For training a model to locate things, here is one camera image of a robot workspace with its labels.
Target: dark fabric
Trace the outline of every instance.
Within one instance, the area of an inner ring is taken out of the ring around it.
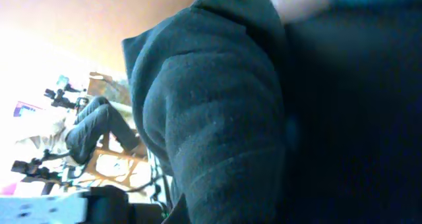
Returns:
[[[283,27],[269,0],[198,0],[123,41],[135,122],[171,169],[178,215],[420,222],[421,29],[417,5]]]
[[[94,151],[101,135],[112,132],[125,151],[138,146],[133,134],[120,113],[104,97],[94,98],[77,116],[75,128],[66,137],[73,159],[83,164]]]

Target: jeans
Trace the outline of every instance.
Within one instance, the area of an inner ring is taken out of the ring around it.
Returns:
[[[112,132],[125,151],[139,145],[120,113],[104,97],[94,98],[77,116],[75,128],[66,137],[72,158],[79,164],[87,162],[101,135]]]

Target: hand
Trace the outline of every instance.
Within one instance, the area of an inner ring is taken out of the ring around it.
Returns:
[[[297,22],[327,9],[331,0],[271,0],[282,23]]]

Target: ceiling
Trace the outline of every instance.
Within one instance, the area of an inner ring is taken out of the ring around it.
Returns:
[[[0,0],[0,24],[73,57],[124,72],[121,40],[142,33],[193,1]]]

